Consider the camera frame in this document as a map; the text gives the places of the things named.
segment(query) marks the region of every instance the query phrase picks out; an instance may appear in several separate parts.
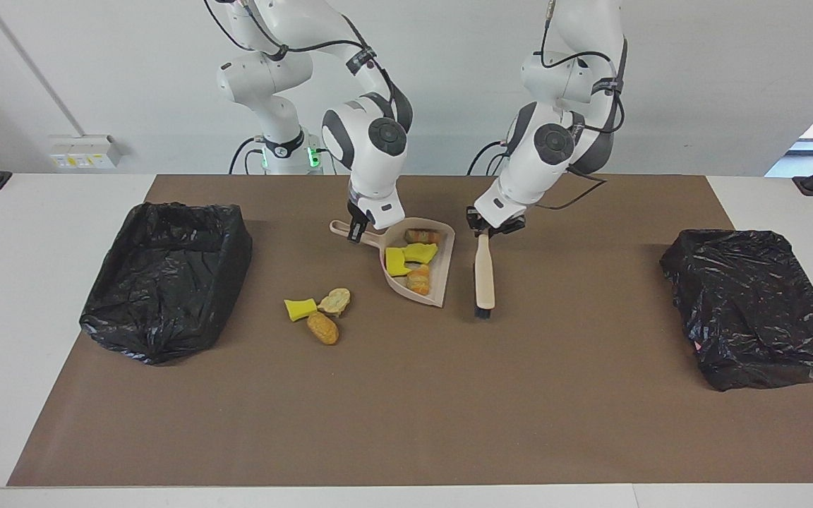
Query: black plastic bag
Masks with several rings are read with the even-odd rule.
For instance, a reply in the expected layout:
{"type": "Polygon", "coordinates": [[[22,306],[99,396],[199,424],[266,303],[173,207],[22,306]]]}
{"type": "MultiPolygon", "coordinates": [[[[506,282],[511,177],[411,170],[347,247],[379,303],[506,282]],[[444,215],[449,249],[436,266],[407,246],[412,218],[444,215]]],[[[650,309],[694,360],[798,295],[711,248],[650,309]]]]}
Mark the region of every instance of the black plastic bag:
{"type": "Polygon", "coordinates": [[[661,258],[713,388],[813,382],[813,286],[772,231],[684,231],[661,258]]]}
{"type": "Polygon", "coordinates": [[[102,347],[149,365],[209,349],[234,308],[252,250],[238,206],[135,206],[80,327],[102,347]]]}

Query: dustpan handle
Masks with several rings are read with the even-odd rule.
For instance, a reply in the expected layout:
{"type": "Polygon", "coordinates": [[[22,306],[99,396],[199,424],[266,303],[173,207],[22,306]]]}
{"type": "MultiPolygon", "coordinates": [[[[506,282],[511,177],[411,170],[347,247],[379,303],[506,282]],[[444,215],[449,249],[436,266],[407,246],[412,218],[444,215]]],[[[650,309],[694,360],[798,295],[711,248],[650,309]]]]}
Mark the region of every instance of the dustpan handle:
{"type": "MultiPolygon", "coordinates": [[[[336,234],[338,236],[342,236],[345,238],[349,237],[349,224],[347,224],[346,222],[332,221],[332,223],[328,225],[328,229],[330,229],[330,231],[332,231],[333,234],[336,234]]],[[[384,248],[381,242],[381,235],[371,234],[368,231],[363,232],[362,238],[361,240],[359,240],[359,243],[363,245],[369,245],[374,248],[378,248],[378,250],[384,248]]]]}

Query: green light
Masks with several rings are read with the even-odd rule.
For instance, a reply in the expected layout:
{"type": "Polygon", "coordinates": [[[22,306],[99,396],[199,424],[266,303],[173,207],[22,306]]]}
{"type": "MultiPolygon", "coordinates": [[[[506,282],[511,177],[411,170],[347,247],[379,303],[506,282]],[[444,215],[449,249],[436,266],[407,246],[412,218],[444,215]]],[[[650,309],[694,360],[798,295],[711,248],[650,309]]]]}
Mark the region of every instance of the green light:
{"type": "Polygon", "coordinates": [[[315,148],[308,147],[306,148],[307,152],[309,152],[309,164],[312,167],[319,167],[322,164],[322,159],[319,158],[319,154],[315,151],[315,148]]]}

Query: food item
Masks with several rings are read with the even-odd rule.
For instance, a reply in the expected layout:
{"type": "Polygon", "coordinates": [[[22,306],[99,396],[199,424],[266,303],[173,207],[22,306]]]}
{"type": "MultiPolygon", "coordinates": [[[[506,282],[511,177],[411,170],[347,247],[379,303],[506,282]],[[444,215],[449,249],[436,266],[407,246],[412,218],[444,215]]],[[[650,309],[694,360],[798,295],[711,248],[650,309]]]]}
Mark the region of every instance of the food item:
{"type": "Polygon", "coordinates": [[[341,314],[343,314],[344,309],[349,305],[350,298],[351,295],[349,295],[349,289],[345,289],[344,287],[333,289],[328,296],[319,302],[319,310],[325,314],[340,317],[341,314]]]}
{"type": "Polygon", "coordinates": [[[406,276],[406,288],[419,295],[428,296],[432,290],[432,272],[428,265],[422,265],[406,276]]]}
{"type": "Polygon", "coordinates": [[[405,274],[410,273],[403,248],[385,248],[385,269],[391,277],[403,277],[405,274]]]}
{"type": "Polygon", "coordinates": [[[325,345],[335,345],[339,338],[338,325],[321,312],[310,314],[306,319],[309,331],[325,345]]]}
{"type": "Polygon", "coordinates": [[[407,263],[420,263],[427,265],[438,254],[438,245],[433,243],[411,243],[404,248],[404,258],[407,263]]]}
{"type": "Polygon", "coordinates": [[[284,305],[287,306],[287,315],[290,316],[291,321],[299,321],[319,312],[319,308],[315,306],[315,300],[312,298],[300,302],[284,300],[284,305]]]}
{"type": "Polygon", "coordinates": [[[442,234],[435,229],[407,229],[404,232],[406,243],[434,243],[442,241],[442,234]]]}

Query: white table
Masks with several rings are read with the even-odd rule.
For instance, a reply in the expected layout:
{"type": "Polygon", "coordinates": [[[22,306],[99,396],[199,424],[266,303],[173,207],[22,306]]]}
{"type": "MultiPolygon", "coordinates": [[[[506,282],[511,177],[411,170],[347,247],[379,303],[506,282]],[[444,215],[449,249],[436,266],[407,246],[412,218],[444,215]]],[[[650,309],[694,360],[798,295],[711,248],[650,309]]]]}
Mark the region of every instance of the white table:
{"type": "MultiPolygon", "coordinates": [[[[77,337],[104,252],[153,179],[16,174],[0,192],[0,507],[813,506],[813,485],[5,488],[77,337]],[[32,296],[41,290],[45,298],[32,296]]],[[[786,236],[813,282],[813,199],[788,180],[709,180],[737,229],[786,236]]]]}

